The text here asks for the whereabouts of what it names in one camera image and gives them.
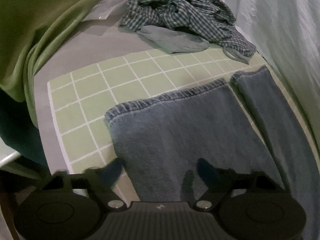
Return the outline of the light blue carrot print quilt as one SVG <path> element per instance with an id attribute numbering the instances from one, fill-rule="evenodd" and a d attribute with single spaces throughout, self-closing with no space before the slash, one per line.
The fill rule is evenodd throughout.
<path id="1" fill-rule="evenodd" d="M 225 0 L 236 25 L 277 67 L 319 137 L 319 0 Z"/>

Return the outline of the light blue grey garment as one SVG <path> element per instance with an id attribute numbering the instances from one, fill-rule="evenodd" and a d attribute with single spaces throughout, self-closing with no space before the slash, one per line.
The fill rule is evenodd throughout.
<path id="1" fill-rule="evenodd" d="M 154 25 L 143 26 L 137 33 L 160 46 L 168 54 L 196 53 L 209 48 L 209 42 L 202 37 Z"/>

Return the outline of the blue denim jeans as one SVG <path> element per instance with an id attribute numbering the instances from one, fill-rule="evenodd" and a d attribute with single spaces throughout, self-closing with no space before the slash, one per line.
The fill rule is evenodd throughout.
<path id="1" fill-rule="evenodd" d="M 199 198 L 207 190 L 196 173 L 200 158 L 238 173 L 263 171 L 305 209 L 303 238 L 319 239 L 316 159 L 267 67 L 120 103 L 105 120 L 140 200 Z"/>

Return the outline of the blue plaid shirt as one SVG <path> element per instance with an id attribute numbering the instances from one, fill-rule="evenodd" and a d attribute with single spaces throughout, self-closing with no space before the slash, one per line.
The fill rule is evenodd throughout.
<path id="1" fill-rule="evenodd" d="M 126 5 L 120 23 L 132 31 L 154 25 L 188 31 L 244 57 L 257 50 L 237 31 L 234 14 L 221 0 L 128 0 Z"/>

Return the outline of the green satin curtain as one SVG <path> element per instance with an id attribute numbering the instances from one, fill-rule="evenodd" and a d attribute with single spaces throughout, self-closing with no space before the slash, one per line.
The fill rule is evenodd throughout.
<path id="1" fill-rule="evenodd" d="M 1 89 L 37 125 L 34 77 L 100 0 L 1 0 Z"/>

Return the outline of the clear plastic bag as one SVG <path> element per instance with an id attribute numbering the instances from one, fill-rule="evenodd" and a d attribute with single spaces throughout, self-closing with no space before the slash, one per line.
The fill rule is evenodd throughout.
<path id="1" fill-rule="evenodd" d="M 106 20 L 109 16 L 121 16 L 127 9 L 128 0 L 101 0 L 90 13 L 82 20 Z"/>

